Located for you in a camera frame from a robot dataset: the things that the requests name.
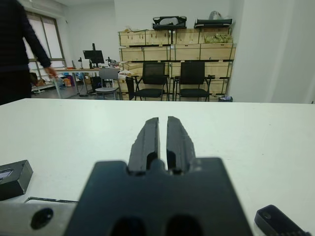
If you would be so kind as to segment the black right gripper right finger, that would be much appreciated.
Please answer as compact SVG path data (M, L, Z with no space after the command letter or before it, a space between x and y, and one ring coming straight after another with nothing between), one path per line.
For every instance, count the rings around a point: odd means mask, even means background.
M181 121L173 116L167 121L166 155L168 169L175 174L186 173L196 158L190 136Z

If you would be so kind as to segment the person hand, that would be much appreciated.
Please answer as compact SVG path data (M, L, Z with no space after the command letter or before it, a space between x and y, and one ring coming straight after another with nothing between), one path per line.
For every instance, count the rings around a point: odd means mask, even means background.
M54 78L58 77L58 75L57 75L57 73L53 67L51 67L51 66L45 67L44 70L50 79L54 79Z

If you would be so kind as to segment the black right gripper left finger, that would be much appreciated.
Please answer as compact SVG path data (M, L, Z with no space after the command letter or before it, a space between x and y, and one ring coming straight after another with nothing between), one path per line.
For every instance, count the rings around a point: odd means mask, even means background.
M147 120L140 130L127 165L128 172L134 176L144 175L153 161L160 159L159 119Z

